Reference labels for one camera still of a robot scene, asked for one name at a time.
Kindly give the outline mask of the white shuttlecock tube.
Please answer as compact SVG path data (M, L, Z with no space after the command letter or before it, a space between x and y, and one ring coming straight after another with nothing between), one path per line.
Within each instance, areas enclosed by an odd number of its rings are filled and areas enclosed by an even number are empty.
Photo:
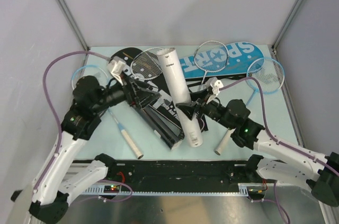
M166 85L174 104L190 103L191 97L183 70L175 48L167 48L157 52ZM175 108L185 139L193 148L202 145L201 129L196 118L188 118L179 108Z

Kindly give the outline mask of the black racket bag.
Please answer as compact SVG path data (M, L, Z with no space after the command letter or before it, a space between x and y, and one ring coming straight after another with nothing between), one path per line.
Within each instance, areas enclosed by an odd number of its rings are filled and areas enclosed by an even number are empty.
M120 57L121 59L123 59L126 63L123 69L124 73L127 76L134 78L134 76L131 73L130 65L132 61L136 58L136 56L144 50L146 49L139 49L136 47L122 48L116 51L114 54L112 54L110 59L113 59L114 57ZM153 109L153 111L156 112L157 115L165 119L166 122L169 122L171 125L181 130L182 126L176 113L176 109L172 101L172 97L170 96L168 87L166 85L163 73L157 78L152 80L141 80L141 79L136 80L150 84L154 91L158 91L161 94L161 97L152 105L150 105L150 107Z

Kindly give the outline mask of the white racket black handle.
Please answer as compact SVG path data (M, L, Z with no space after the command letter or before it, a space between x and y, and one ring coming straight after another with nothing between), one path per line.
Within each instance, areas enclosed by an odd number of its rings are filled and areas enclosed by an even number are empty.
M160 47L148 48L136 56L130 65L131 73L136 79L152 80L162 74L157 52Z

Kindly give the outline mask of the black shuttlecock tube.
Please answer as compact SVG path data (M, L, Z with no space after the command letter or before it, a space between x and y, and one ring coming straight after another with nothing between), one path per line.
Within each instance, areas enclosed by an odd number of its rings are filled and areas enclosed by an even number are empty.
M136 109L136 112L170 150L180 146L183 140L179 137L180 134L175 133L150 107Z

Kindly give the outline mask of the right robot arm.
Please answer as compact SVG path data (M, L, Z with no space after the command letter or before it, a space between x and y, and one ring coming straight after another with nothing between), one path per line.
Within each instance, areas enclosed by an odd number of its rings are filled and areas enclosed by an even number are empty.
M189 119L206 115L227 129L239 147L266 153L275 158L265 161L253 155L245 166L245 177L251 182L260 178L278 180L309 191L318 201L331 207L338 206L338 154L330 155L291 144L271 133L268 126L249 118L250 110L241 99L233 99L226 106L217 101L198 98L176 107Z

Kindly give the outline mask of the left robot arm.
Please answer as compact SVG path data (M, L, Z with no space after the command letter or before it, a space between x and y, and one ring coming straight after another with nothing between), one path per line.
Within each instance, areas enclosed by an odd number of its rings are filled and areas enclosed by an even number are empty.
M57 223L71 203L88 187L100 180L116 178L116 166L100 160L67 180L64 176L76 155L90 140L110 107L126 102L142 109L159 99L148 84L123 76L122 82L103 87L94 76L82 77L73 91L73 103L59 123L58 138L33 182L11 197L14 206L7 223Z

